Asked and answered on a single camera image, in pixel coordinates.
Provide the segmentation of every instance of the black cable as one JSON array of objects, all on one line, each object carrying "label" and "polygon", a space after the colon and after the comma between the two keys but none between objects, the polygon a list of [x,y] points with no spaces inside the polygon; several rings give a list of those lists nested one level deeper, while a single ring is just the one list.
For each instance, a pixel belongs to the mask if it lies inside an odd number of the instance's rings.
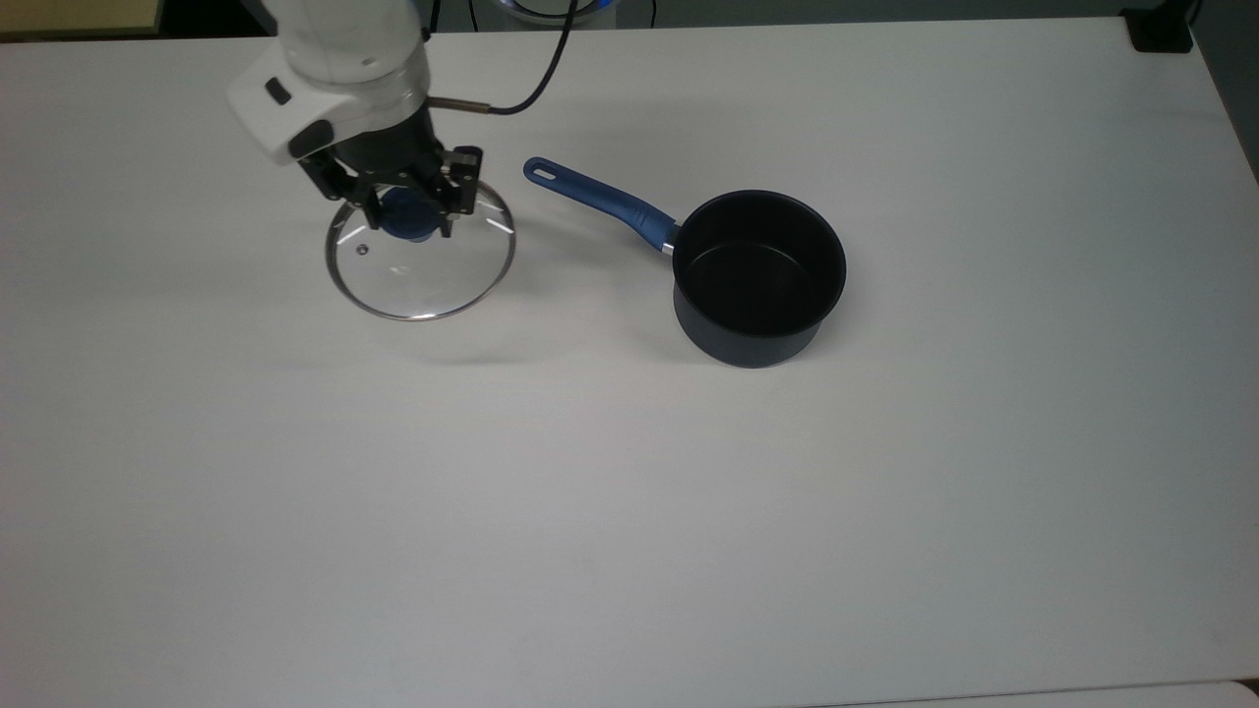
[{"label": "black cable", "polygon": [[538,97],[543,94],[543,91],[546,88],[546,84],[550,83],[550,77],[551,74],[555,73],[555,67],[559,66],[559,57],[560,54],[564,53],[564,45],[568,44],[568,33],[572,31],[573,20],[575,18],[577,18],[577,0],[568,0],[568,15],[564,18],[564,29],[559,34],[559,43],[555,44],[555,53],[551,54],[551,63],[549,67],[546,67],[546,73],[543,74],[543,81],[538,83],[538,88],[535,88],[534,92],[529,94],[529,98],[525,98],[520,103],[516,103],[515,106],[510,106],[507,108],[499,108],[495,106],[490,106],[490,110],[486,111],[487,113],[492,113],[495,116],[514,116],[524,111],[525,108],[533,106],[534,101],[538,101]]}]

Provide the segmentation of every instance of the black bracket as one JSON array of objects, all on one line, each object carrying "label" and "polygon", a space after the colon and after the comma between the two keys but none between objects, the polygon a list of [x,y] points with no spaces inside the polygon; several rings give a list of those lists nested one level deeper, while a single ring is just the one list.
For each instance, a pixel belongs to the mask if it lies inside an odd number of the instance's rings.
[{"label": "black bracket", "polygon": [[1153,10],[1127,9],[1119,15],[1128,23],[1128,37],[1137,52],[1187,54],[1194,48],[1188,13],[1195,0],[1166,0]]},{"label": "black bracket", "polygon": [[[395,173],[363,171],[353,175],[329,147],[311,152],[297,164],[325,198],[349,200],[354,207],[363,209],[369,227],[380,228],[381,210],[376,189],[381,186],[410,189],[443,217],[451,213],[472,213],[481,180],[481,149],[465,145],[442,152],[441,157],[441,169],[427,179],[421,176],[422,170],[417,165]],[[446,234],[448,231],[443,229],[443,236]]]}]

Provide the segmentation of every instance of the blue handle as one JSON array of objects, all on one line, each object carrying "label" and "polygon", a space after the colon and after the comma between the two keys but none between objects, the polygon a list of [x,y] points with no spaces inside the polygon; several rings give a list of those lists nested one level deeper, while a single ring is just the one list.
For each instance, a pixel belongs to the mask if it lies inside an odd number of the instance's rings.
[{"label": "blue handle", "polygon": [[632,194],[556,165],[545,157],[525,161],[525,176],[534,184],[593,207],[630,224],[656,251],[663,251],[674,238],[677,223],[672,217]]}]

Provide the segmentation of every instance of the white table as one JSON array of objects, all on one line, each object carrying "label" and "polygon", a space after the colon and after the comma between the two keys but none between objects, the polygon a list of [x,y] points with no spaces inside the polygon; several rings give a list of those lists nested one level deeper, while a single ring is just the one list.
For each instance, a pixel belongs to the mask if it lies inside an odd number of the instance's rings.
[{"label": "white table", "polygon": [[1255,708],[1259,698],[1236,683],[1071,690],[923,700],[910,708]]},{"label": "white table", "polygon": [[[554,37],[437,37],[517,100]],[[512,271],[354,309],[222,98],[263,42],[0,47],[0,703],[753,708],[1259,674],[1259,190],[1122,20],[574,35]],[[815,205],[801,357],[528,184]]]}]

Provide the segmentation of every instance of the saucepan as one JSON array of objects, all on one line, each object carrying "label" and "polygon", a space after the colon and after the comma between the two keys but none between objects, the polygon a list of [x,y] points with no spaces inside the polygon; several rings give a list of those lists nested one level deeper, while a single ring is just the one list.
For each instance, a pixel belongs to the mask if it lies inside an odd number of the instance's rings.
[{"label": "saucepan", "polygon": [[677,321],[719,362],[759,368],[794,357],[844,292],[847,260],[835,229],[786,194],[723,194],[679,226],[642,199],[544,157],[528,160],[525,176],[621,219],[671,254]]}]

